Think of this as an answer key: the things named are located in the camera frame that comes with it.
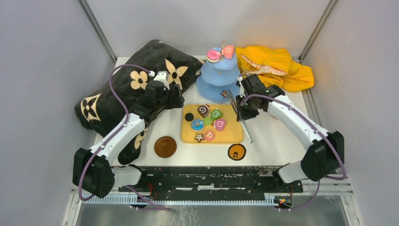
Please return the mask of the pink frosted donut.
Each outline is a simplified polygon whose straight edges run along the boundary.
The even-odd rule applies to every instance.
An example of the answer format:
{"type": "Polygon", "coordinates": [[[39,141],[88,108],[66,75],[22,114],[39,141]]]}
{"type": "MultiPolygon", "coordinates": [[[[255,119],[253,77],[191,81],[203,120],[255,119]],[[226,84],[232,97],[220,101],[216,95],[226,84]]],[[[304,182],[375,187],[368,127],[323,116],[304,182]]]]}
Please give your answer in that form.
{"type": "Polygon", "coordinates": [[[216,49],[210,49],[206,53],[206,60],[211,63],[217,63],[220,61],[221,58],[221,52],[216,50],[216,49]]]}

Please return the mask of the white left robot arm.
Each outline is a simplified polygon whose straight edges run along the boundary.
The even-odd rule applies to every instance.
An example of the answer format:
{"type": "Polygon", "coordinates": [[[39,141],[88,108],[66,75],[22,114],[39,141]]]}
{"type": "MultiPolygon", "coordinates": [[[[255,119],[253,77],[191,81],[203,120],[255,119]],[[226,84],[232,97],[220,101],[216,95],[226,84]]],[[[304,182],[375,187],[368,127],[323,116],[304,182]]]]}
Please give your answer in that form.
{"type": "Polygon", "coordinates": [[[112,189],[132,186],[147,188],[148,178],[135,166],[112,167],[112,163],[134,137],[144,131],[163,110],[182,108],[184,98],[178,84],[150,81],[145,93],[130,107],[121,122],[90,149],[80,148],[74,155],[72,182],[81,200],[105,197],[112,189]],[[82,191],[91,196],[85,198],[82,191]]]}

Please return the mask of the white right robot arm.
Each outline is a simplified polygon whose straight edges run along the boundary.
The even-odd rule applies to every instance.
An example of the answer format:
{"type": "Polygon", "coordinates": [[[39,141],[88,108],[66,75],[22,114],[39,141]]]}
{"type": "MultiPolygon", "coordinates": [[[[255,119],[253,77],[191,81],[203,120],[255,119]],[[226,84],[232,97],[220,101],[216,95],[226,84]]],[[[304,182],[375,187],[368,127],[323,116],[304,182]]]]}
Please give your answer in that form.
{"type": "Polygon", "coordinates": [[[239,81],[240,92],[226,95],[232,105],[237,121],[246,121],[263,110],[282,122],[301,142],[306,153],[294,163],[275,170],[272,187],[277,192],[286,191],[292,182],[309,179],[317,182],[322,178],[343,180],[344,137],[339,131],[329,132],[304,115],[277,85],[265,86],[256,74],[239,81]]]}

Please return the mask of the pink round candy cake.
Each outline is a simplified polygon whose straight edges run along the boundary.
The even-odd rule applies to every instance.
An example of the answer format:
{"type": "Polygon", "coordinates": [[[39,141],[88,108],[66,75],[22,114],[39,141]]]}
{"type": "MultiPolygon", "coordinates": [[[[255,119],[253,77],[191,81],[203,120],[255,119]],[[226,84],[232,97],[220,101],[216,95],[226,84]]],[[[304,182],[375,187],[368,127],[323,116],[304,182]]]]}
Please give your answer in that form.
{"type": "Polygon", "coordinates": [[[212,142],[212,141],[215,140],[215,138],[216,138],[216,135],[215,135],[215,133],[214,133],[213,131],[211,131],[211,130],[208,130],[208,131],[206,131],[206,132],[204,133],[204,139],[205,139],[207,142],[212,142]]]}

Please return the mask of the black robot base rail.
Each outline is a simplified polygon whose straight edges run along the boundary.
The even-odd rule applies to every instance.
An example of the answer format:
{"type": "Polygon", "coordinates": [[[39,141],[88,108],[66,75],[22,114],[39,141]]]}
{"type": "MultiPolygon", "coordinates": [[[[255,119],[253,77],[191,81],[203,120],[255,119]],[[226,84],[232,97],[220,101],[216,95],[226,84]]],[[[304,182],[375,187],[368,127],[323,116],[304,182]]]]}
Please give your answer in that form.
{"type": "Polygon", "coordinates": [[[288,185],[272,175],[277,166],[141,168],[138,192],[156,201],[261,201],[265,193],[302,193],[301,181],[288,185]]]}

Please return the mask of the salmon swirl cake slice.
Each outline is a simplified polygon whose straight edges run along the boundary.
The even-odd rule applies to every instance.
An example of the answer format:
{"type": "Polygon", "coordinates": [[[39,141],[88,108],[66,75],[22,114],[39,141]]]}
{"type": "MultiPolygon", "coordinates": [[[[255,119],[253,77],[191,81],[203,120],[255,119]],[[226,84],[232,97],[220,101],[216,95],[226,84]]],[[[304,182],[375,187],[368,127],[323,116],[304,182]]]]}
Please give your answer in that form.
{"type": "Polygon", "coordinates": [[[228,59],[228,60],[233,59],[233,55],[235,53],[234,46],[233,45],[229,45],[229,46],[223,47],[221,53],[222,53],[222,56],[225,59],[228,59]]]}

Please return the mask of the chocolate swirl roll cake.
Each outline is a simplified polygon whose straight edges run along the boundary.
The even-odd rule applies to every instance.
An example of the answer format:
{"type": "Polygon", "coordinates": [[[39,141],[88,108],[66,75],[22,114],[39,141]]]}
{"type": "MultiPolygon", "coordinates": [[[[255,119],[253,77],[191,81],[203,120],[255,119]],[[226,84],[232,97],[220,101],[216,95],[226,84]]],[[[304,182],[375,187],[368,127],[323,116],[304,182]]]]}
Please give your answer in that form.
{"type": "Polygon", "coordinates": [[[201,105],[198,107],[197,112],[202,118],[206,118],[209,115],[210,106],[208,104],[201,105]]]}

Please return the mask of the green swirl roll cake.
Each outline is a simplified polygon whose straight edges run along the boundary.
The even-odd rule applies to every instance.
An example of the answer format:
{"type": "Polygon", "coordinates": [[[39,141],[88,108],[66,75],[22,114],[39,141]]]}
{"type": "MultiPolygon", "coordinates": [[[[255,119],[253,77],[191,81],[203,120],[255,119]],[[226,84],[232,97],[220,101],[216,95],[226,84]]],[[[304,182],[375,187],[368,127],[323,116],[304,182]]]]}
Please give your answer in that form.
{"type": "Polygon", "coordinates": [[[223,117],[223,112],[220,109],[218,109],[218,108],[214,109],[210,113],[210,118],[211,118],[212,121],[216,121],[216,120],[218,120],[218,119],[220,119],[222,117],[223,117]]]}

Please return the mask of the metal serving tongs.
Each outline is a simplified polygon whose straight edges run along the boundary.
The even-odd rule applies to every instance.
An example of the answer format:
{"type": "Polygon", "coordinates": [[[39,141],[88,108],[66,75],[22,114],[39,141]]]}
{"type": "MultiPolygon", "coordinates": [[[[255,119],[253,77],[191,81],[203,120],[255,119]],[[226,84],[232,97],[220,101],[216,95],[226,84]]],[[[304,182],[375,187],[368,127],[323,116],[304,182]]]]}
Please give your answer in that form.
{"type": "Polygon", "coordinates": [[[236,121],[241,123],[244,132],[246,133],[246,135],[249,138],[250,144],[252,144],[254,139],[253,139],[252,135],[250,134],[250,132],[247,129],[247,124],[240,117],[240,110],[239,110],[238,104],[236,102],[236,98],[235,98],[235,96],[232,94],[232,92],[230,90],[227,91],[227,98],[228,98],[228,100],[229,100],[229,102],[230,102],[230,104],[231,104],[231,106],[232,106],[232,108],[233,108],[233,110],[234,110],[234,112],[236,114],[236,121]]]}

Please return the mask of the blue frosted donut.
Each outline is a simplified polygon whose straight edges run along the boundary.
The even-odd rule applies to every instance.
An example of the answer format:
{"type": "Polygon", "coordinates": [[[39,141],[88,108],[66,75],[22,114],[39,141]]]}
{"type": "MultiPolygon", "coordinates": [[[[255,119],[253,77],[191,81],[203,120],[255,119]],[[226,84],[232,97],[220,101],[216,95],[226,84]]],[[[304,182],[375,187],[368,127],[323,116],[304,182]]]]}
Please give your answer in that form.
{"type": "Polygon", "coordinates": [[[204,128],[205,128],[205,124],[204,124],[204,121],[201,120],[201,119],[194,119],[194,120],[191,122],[191,129],[192,129],[194,132],[201,132],[201,131],[204,130],[204,128]]]}

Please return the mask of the black sandwich cookie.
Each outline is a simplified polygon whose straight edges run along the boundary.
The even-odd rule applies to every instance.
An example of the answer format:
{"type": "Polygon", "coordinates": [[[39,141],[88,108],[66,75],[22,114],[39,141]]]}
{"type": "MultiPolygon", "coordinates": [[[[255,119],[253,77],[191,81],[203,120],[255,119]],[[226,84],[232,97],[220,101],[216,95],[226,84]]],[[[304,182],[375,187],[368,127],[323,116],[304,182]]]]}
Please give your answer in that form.
{"type": "Polygon", "coordinates": [[[184,119],[188,122],[191,122],[194,120],[194,115],[192,113],[186,113],[184,119]]]}

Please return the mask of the green macaron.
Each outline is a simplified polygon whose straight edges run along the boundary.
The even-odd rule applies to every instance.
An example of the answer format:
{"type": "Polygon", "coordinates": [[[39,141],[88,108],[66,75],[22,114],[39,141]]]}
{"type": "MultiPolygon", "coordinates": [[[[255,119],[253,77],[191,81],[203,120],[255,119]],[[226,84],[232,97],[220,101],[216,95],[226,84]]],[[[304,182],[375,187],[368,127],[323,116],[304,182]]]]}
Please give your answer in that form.
{"type": "Polygon", "coordinates": [[[203,121],[204,121],[204,124],[205,124],[206,126],[210,126],[210,125],[212,125],[212,123],[213,123],[213,120],[212,120],[210,117],[204,118],[203,121]]]}

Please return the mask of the pink swirl roll cake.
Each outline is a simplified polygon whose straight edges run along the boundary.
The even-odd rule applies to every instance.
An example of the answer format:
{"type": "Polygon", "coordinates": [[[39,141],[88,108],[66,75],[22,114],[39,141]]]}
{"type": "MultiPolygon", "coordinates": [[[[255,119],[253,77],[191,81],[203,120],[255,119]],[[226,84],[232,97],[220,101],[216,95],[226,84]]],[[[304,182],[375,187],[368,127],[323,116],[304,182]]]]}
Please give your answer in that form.
{"type": "Polygon", "coordinates": [[[227,121],[225,119],[220,118],[220,119],[217,119],[214,121],[213,127],[216,131],[223,132],[226,124],[227,124],[227,121]]]}

